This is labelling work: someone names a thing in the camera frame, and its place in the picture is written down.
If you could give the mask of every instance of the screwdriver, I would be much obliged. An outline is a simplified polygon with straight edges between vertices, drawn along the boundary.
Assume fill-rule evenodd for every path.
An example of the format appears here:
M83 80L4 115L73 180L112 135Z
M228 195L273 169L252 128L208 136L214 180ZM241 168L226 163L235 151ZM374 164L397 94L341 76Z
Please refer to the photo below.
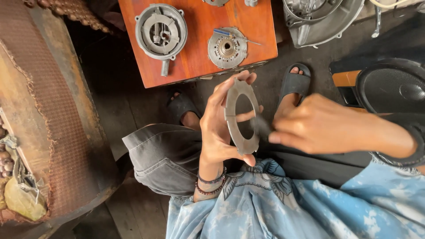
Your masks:
M237 36L235 36L235 34L234 34L234 33L232 33L232 32L228 32L228 31L223 31L223 30L221 30L221 29L214 28L214 33L217 33L217 34L219 34L219 35L223 35L223 36L226 36L226 37L230 37L230 38L238 38L238 39L241 39L241 40L245 40L245 41L247 41L247 42L250 42L250 43L254 43L254 44L257 44L257 45L261 45L261 44L259 44L259 43L252 42L252 41L247 40L247 39L245 39L245 38L237 37Z

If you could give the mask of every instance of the speaker grille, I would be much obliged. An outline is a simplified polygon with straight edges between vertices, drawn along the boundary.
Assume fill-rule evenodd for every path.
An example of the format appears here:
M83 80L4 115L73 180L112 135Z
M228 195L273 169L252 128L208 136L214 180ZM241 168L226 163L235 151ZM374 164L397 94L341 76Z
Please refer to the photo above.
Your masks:
M424 113L425 83L407 72L385 68L365 76L365 98L377 113Z

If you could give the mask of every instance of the black shorts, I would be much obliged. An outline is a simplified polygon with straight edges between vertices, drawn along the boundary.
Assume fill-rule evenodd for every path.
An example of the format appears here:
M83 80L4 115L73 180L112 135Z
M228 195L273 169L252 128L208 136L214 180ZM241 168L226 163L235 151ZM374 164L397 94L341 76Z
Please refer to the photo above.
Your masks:
M199 167L201 132L179 125L149 125L122 139L127 146L137 181L154 192L190 197ZM292 179L320 179L338 188L371 161L369 152L309 155L282 145L260 144L257 158L273 158ZM229 172L243 161L226 160Z

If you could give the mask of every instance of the foot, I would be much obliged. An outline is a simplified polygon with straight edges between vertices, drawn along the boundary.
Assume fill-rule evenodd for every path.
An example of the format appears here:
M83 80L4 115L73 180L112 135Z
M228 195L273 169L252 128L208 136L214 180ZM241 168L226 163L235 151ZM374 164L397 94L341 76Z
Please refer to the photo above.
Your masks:
M290 71L292 74L304 74L303 71L300 71L298 67L292 68ZM274 119L279 119L282 117L285 117L289 112L291 112L295 107L298 105L298 102L301 99L301 95L298 93L290 93L283 97L282 101L280 102L278 109L275 113Z
M180 93L174 93L174 97L177 97ZM201 126L199 125L199 117L192 111L186 111L180 118L180 122L183 126L191 128L193 130L201 131Z

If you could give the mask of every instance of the tattoo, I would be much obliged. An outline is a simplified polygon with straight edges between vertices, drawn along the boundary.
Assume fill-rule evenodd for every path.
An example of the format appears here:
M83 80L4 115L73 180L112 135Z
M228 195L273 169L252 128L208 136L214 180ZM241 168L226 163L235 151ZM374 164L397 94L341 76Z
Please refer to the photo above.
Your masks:
M223 174L223 168L220 168L217 171L217 176L215 177L216 179L219 178L221 175ZM201 182L198 179L198 187L205 192L212 192L214 190L216 190L217 188L219 188L221 185L223 184L223 181L219 181L217 183L213 183L213 184L205 184L203 182ZM207 199L212 199L212 198L216 198L218 197L218 195L220 194L221 191L212 194L212 195L203 195L201 193L199 193L196 189L195 189L195 193L193 195L193 201L194 202L199 202L199 201L203 201L203 200L207 200Z

